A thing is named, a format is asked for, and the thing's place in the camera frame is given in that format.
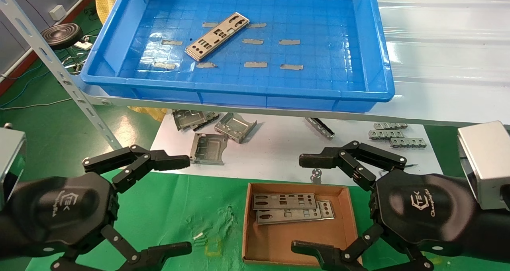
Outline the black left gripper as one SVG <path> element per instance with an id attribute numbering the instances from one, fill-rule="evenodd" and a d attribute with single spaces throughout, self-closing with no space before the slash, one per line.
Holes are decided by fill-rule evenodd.
<path id="1" fill-rule="evenodd" d="M 20 182 L 4 207 L 4 257 L 46 257 L 65 252 L 51 271 L 98 271 L 76 263 L 104 239 L 126 259 L 119 271 L 160 271 L 171 257 L 192 252 L 190 242 L 159 245 L 136 251 L 113 228 L 124 193 L 151 171 L 189 167 L 188 155 L 167 155 L 138 145 L 85 158 L 79 177 L 50 177 Z M 112 178 L 102 174 L 124 167 Z"/>

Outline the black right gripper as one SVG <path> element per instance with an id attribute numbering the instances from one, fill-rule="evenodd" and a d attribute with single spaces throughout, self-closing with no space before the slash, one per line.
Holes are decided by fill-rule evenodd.
<path id="1" fill-rule="evenodd" d="M 377 180 L 363 163 L 390 173 Z M 401 253 L 406 250 L 409 258 L 407 263 L 382 271 L 433 271 L 435 266 L 421 251 L 461 255 L 464 234 L 477 212 L 467 181 L 439 174 L 412 175 L 402 171 L 406 163 L 405 157 L 358 141 L 325 147 L 319 154 L 301 154 L 299 166 L 303 168 L 339 168 L 364 191 L 375 190 L 377 224 L 345 250 L 294 240 L 292 252 L 315 257 L 325 271 L 365 271 L 358 259 L 379 238 Z"/>

